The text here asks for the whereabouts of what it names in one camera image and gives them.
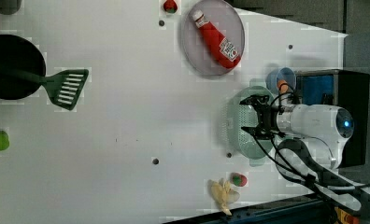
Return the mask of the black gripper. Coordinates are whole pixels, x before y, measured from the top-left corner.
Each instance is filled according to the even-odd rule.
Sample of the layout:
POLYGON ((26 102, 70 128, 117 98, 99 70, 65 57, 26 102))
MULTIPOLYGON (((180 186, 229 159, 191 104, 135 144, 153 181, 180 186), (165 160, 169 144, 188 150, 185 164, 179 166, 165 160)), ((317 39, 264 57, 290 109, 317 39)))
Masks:
POLYGON ((251 95, 240 102, 241 105, 250 106, 256 113, 257 125, 241 128, 256 139, 272 139, 275 134, 278 134, 276 122, 278 108, 273 106, 269 99, 269 95, 251 95))

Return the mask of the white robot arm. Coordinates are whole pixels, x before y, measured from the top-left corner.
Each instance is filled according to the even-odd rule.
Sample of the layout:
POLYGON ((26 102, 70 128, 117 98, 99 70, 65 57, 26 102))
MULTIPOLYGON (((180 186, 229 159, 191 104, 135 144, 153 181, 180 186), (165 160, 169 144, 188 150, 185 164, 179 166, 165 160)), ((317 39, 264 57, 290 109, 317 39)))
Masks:
POLYGON ((270 160, 281 176, 311 191, 327 203, 370 222, 370 193, 337 174, 345 145, 354 133, 351 114, 334 105, 276 103, 267 95, 252 94, 241 100, 252 108, 257 125, 243 126, 255 141, 274 142, 270 160))

